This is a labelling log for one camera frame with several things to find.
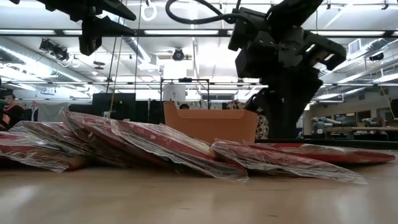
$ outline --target security camera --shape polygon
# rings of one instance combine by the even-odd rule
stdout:
[[[173,60],[175,61],[182,61],[184,59],[184,53],[182,49],[175,49],[173,53]]]

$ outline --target person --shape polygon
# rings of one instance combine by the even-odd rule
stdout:
[[[4,111],[8,112],[9,114],[12,114],[13,116],[9,116],[8,114],[3,114],[2,120],[8,124],[8,126],[11,128],[13,127],[16,123],[20,122],[22,117],[24,116],[24,109],[17,105],[17,102],[15,102],[15,95],[7,95],[4,97],[5,101],[8,103],[8,106],[5,107]]]
[[[189,110],[189,106],[187,104],[180,105],[180,110]]]

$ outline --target wall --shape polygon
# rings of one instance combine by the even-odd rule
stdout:
[[[344,103],[338,104],[327,104],[324,106],[322,104],[317,104],[311,106],[310,110],[312,112],[312,116],[322,117],[322,116],[330,116],[342,113],[352,113],[352,112],[360,112],[360,111],[371,111],[371,116],[377,116],[377,109],[387,108],[389,107],[389,99],[398,98],[398,88],[390,87],[389,94],[387,95],[387,99],[380,95],[378,92],[368,92],[365,93],[364,100],[358,100],[358,96],[352,98],[345,99]]]

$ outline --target ceiling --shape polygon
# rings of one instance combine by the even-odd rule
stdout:
[[[210,0],[216,8],[221,10],[223,13],[232,11],[234,7],[234,1],[227,0]],[[279,1],[268,1],[268,0],[242,0],[241,7],[247,7],[253,10],[266,12],[271,2],[277,4]],[[397,1],[387,1],[389,7],[386,10],[381,10],[384,7],[384,1],[349,1],[349,0],[331,0],[331,8],[327,9],[327,2],[318,9],[317,13],[314,13],[303,25],[304,29],[310,30],[396,30],[398,27],[396,21],[398,20],[398,5]],[[180,24],[171,20],[165,13],[165,1],[151,2],[152,8],[146,8],[145,1],[127,1],[128,8],[137,15],[136,21],[126,21],[125,25],[132,29],[233,29],[231,24],[224,22],[213,22],[211,24],[203,24],[197,26],[190,26]],[[151,21],[141,15],[140,12],[145,12],[146,17],[153,15],[153,7],[156,8],[156,15]],[[204,18],[214,16],[214,14],[206,7],[192,3],[190,1],[178,1],[172,7],[172,11],[181,17],[191,18]],[[13,3],[1,0],[0,1],[0,30],[1,29],[81,29],[81,22],[72,22],[68,15],[54,11],[50,12],[44,8],[44,5],[33,0],[21,0],[19,5],[13,5]],[[67,48],[71,58],[67,62],[57,62],[55,57],[45,54],[44,59],[40,59],[37,63],[45,63],[50,67],[64,68],[64,73],[69,74],[71,77],[79,76],[79,80],[85,82],[96,81],[104,82],[108,77],[115,80],[117,74],[117,81],[119,82],[158,82],[160,80],[160,74],[165,72],[164,68],[157,70],[145,69],[137,67],[142,62],[139,61],[134,51],[128,46],[128,44],[120,38],[104,37],[102,46],[92,55],[85,56],[79,51],[78,37],[41,37],[41,36],[12,36],[0,37],[0,39],[7,39],[17,44],[20,49],[26,49],[29,55],[37,53],[43,56],[43,51],[39,50],[42,39],[50,39],[54,44],[60,45]],[[184,67],[184,75],[192,78],[209,78],[214,82],[236,82],[236,69],[234,66],[234,60],[237,56],[237,52],[228,50],[228,37],[196,37],[195,40],[192,37],[136,37],[140,48],[152,59],[156,58],[157,65],[172,69],[173,67]],[[355,39],[339,38],[332,39],[333,41],[344,45],[348,48],[348,44]],[[366,43],[377,39],[363,39],[363,46]],[[396,53],[395,43],[392,43],[388,48],[385,48],[386,62],[393,60]],[[179,63],[171,60],[171,54],[176,48],[181,48],[185,55],[189,55],[189,60],[184,60]],[[197,76],[194,72],[194,60],[192,55],[195,49],[195,62],[197,66]],[[105,63],[102,66],[103,70],[94,69],[96,65],[94,61]],[[382,62],[371,62],[365,66],[365,59],[359,57],[356,60],[352,60],[343,68],[335,70],[332,73],[330,71],[322,71],[321,76],[324,82],[337,83],[340,80],[355,75],[359,72],[366,71],[369,66],[382,65]],[[374,71],[372,78],[380,76],[380,71]],[[351,80],[350,82],[371,82],[369,75],[363,75],[360,78]],[[154,90],[159,88],[159,84],[156,85],[138,85],[138,89],[142,90]],[[8,88],[21,89],[15,86],[7,86]],[[129,85],[118,85],[117,89],[132,88]],[[353,87],[335,88],[325,87],[318,92],[318,96],[330,93],[341,93],[355,89]]]

